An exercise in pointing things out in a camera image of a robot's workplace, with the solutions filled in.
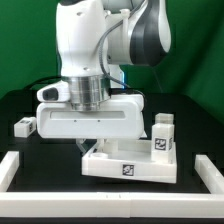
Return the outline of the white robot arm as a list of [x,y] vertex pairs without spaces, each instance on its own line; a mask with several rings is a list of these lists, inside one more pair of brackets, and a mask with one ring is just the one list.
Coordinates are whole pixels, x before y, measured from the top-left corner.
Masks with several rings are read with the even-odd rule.
[[166,0],[61,0],[61,80],[37,92],[43,138],[118,140],[144,133],[144,98],[119,83],[121,65],[157,65],[169,52]]

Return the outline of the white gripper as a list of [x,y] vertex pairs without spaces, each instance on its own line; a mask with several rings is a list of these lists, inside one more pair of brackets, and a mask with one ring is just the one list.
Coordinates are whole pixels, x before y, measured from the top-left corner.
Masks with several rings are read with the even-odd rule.
[[37,130],[42,138],[77,139],[85,155],[85,139],[139,139],[144,134],[140,94],[112,95],[96,111],[78,111],[69,102],[68,84],[59,81],[37,92]]

